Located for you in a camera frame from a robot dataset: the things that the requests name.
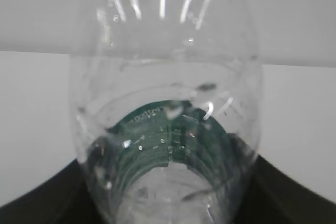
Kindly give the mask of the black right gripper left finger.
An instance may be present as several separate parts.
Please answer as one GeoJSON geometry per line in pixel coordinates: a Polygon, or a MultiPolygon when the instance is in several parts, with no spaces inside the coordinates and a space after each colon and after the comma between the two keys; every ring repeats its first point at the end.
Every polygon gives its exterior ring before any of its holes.
{"type": "Polygon", "coordinates": [[[103,223],[76,160],[52,178],[1,206],[1,223],[103,223]]]}

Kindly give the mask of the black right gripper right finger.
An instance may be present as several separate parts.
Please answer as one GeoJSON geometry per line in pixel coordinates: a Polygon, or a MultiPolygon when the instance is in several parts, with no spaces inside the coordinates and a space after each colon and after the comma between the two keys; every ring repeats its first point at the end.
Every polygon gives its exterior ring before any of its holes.
{"type": "Polygon", "coordinates": [[[263,157],[248,166],[255,153],[232,133],[234,153],[243,174],[243,199],[234,223],[335,223],[335,203],[305,188],[263,157]]]}

